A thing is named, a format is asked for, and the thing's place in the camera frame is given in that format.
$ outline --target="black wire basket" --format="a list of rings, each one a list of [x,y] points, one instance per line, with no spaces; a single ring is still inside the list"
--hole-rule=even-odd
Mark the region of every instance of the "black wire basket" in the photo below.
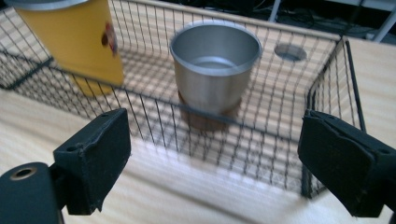
[[[125,107],[132,139],[308,198],[325,188],[298,159],[305,110],[332,114],[364,130],[349,45],[338,35],[157,1],[111,0],[109,5],[125,75],[121,87],[64,71],[16,11],[5,8],[0,14],[0,88],[88,119]],[[214,19],[243,25],[262,43],[262,57],[232,118],[183,104],[169,52],[170,39],[184,25]],[[86,96],[76,78],[112,92]],[[196,118],[220,128],[191,127]]]

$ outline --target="round hole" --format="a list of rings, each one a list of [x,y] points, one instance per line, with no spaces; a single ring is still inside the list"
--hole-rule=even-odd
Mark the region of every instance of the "round hole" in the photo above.
[[[10,179],[11,180],[22,180],[29,176],[34,175],[36,171],[37,171],[37,168],[35,168],[35,167],[25,167],[25,168],[22,168],[19,171],[15,172],[14,174],[12,174]]]
[[[304,49],[291,45],[291,44],[279,44],[275,47],[275,54],[285,60],[291,62],[300,62],[306,59],[306,52]]]

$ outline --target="cylindrical container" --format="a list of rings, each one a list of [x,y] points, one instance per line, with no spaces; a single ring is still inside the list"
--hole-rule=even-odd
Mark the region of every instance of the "cylindrical container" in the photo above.
[[[221,114],[234,108],[262,54],[258,38],[227,21],[195,21],[172,39],[178,90],[187,105]]]
[[[123,71],[107,0],[6,0],[43,42],[62,69],[116,86]],[[76,81],[85,95],[111,88]]]

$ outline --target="table surface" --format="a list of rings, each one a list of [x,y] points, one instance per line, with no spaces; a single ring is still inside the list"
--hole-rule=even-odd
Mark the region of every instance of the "table surface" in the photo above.
[[[396,147],[396,48],[351,39],[367,131]],[[52,164],[52,150],[87,120],[0,91],[0,174],[30,161]],[[351,217],[324,192],[308,201],[298,194],[256,182],[134,140],[133,156],[108,194],[102,213],[66,223],[387,223]]]

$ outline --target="cup rim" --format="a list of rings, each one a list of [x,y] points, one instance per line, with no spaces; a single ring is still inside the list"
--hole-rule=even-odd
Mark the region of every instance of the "cup rim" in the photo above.
[[[201,27],[201,26],[226,26],[226,27],[230,27],[236,30],[239,30],[241,32],[244,32],[247,35],[250,35],[258,44],[258,49],[256,54],[252,57],[251,60],[242,63],[240,65],[237,66],[233,66],[230,68],[204,68],[201,66],[197,66],[195,64],[192,63],[188,63],[187,61],[183,60],[182,58],[180,58],[174,51],[174,45],[177,42],[177,39],[185,32],[197,28],[197,27]],[[232,75],[236,75],[236,74],[241,74],[246,72],[247,70],[251,69],[251,67],[253,66],[253,64],[261,57],[262,55],[262,44],[260,43],[260,40],[257,36],[255,36],[253,33],[251,33],[248,29],[246,29],[244,26],[236,24],[234,22],[230,22],[230,21],[220,21],[220,20],[212,20],[212,21],[208,21],[208,20],[204,20],[204,21],[193,21],[188,23],[187,25],[184,26],[184,28],[182,28],[181,30],[179,30],[175,36],[172,38],[171,41],[171,45],[170,45],[170,52],[172,54],[172,56],[174,57],[174,59],[180,63],[181,65],[183,65],[184,67],[190,69],[193,72],[196,72],[198,74],[203,74],[206,76],[212,76],[212,77],[227,77],[227,76],[232,76]]]

